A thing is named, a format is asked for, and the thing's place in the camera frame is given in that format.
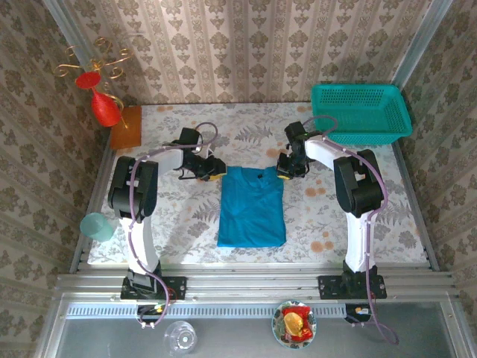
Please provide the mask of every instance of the snack bag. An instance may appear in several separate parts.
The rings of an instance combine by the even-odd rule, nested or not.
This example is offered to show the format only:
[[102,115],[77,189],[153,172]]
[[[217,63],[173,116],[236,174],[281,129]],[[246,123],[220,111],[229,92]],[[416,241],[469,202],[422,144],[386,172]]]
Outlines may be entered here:
[[313,332],[308,323],[310,307],[298,306],[282,310],[285,330],[295,342],[306,341],[313,337]]

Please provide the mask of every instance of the glass cup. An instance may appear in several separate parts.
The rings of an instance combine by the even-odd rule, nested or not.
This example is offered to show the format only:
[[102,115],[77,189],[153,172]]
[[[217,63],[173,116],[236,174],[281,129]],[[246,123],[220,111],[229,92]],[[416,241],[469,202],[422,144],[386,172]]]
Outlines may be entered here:
[[90,213],[80,223],[81,232],[99,242],[104,242],[113,237],[113,227],[101,213]]
[[173,357],[190,353],[196,343],[195,330],[185,321],[174,322],[165,330],[164,346]]

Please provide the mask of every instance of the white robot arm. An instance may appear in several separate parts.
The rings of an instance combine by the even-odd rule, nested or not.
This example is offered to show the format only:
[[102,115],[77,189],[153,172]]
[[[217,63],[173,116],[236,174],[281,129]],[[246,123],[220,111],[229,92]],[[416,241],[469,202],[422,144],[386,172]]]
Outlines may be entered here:
[[[338,149],[326,144],[321,135],[313,136],[305,141],[305,152],[309,159],[317,160],[333,171],[335,170],[335,160],[342,157],[349,157],[349,155],[343,153],[343,151],[339,151]],[[353,272],[366,271],[366,221],[371,212],[372,210],[362,213],[360,217],[356,217],[353,213],[346,213],[348,224],[348,249],[344,261]],[[374,225],[371,225],[371,238],[373,238],[373,231]],[[371,240],[370,267],[373,267],[374,265],[373,240]]]
[[[195,151],[195,147],[180,147],[181,145],[188,147],[198,145],[199,138],[200,133],[195,129],[183,128],[180,138],[168,144],[168,146],[177,145],[177,149],[170,148],[159,153],[154,156],[154,161],[141,162],[136,171],[134,183],[131,183],[130,179],[136,160],[131,157],[118,158],[108,194],[108,204],[114,209],[116,217],[120,219],[124,232],[128,233],[132,223],[129,202],[130,186],[134,186],[133,209],[136,222],[131,231],[131,242],[137,256],[136,259],[128,240],[129,270],[123,281],[121,299],[161,298],[163,295],[157,281],[147,274],[148,271],[162,277],[151,229],[151,215],[156,207],[159,176],[171,170],[181,169],[180,180],[208,181],[215,180],[227,173],[224,162],[214,157],[208,146],[205,146],[200,153]],[[184,170],[189,170],[193,176],[185,178]],[[186,282],[185,277],[163,277],[163,280],[168,282],[168,287],[176,287],[175,291],[179,296],[184,291],[180,287],[184,286],[182,282]]]
[[[306,132],[301,122],[291,123],[285,134],[289,145],[287,154],[281,154],[277,163],[277,175],[284,179],[303,178],[309,172],[309,163],[319,161],[335,173],[336,196],[341,209],[346,213],[348,247],[344,260],[344,273],[339,285],[345,290],[342,298],[365,297],[365,273],[367,271],[367,239],[370,237],[369,268],[372,285],[383,287],[382,277],[377,275],[373,257],[373,221],[367,225],[370,214],[380,208],[383,194],[373,173],[359,160],[339,150],[339,145],[323,140],[321,132]],[[379,173],[374,153],[358,152]],[[339,298],[339,289],[333,288],[333,297]],[[385,295],[381,289],[380,297]]]

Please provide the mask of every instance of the clear glass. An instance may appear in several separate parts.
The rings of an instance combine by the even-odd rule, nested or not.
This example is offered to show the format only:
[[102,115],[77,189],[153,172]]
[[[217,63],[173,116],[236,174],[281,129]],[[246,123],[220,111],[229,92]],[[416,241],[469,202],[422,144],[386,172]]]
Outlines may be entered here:
[[195,330],[185,321],[174,322],[165,330],[164,346],[173,357],[190,353],[196,343]]

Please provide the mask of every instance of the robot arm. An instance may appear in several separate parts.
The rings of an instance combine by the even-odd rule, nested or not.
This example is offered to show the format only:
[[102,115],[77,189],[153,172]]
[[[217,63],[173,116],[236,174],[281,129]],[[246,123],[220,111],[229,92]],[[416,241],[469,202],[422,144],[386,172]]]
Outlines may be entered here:
[[[369,215],[381,206],[383,195],[379,183],[373,173],[356,158],[327,144],[320,132],[307,133],[301,122],[295,122],[285,129],[285,133],[290,142],[291,153],[280,155],[277,174],[285,179],[303,178],[309,171],[309,163],[315,160],[333,170],[338,203],[347,217],[348,249],[344,269],[352,273],[366,272],[365,223]],[[364,150],[358,154],[379,172],[372,151]],[[373,225],[370,237],[373,238]],[[372,244],[373,240],[370,267],[375,266]]]
[[[195,145],[199,143],[200,133],[195,129],[183,128],[174,145]],[[212,151],[204,147],[199,154],[194,148],[169,149],[154,157],[155,161],[144,161],[138,166],[134,183],[130,182],[132,168],[136,160],[120,157],[115,167],[113,180],[108,193],[108,204],[120,218],[124,232],[129,231],[131,212],[129,205],[130,186],[134,185],[134,214],[136,223],[131,232],[134,251],[143,266],[155,275],[162,277],[160,261],[153,244],[151,215],[157,203],[157,181],[160,175],[171,170],[182,170],[180,180],[197,178],[204,181],[215,180],[227,173],[225,163],[216,158]],[[193,176],[184,177],[184,170]],[[129,270],[123,282],[121,298],[150,298],[161,291],[157,282],[146,275],[140,267],[128,243]]]

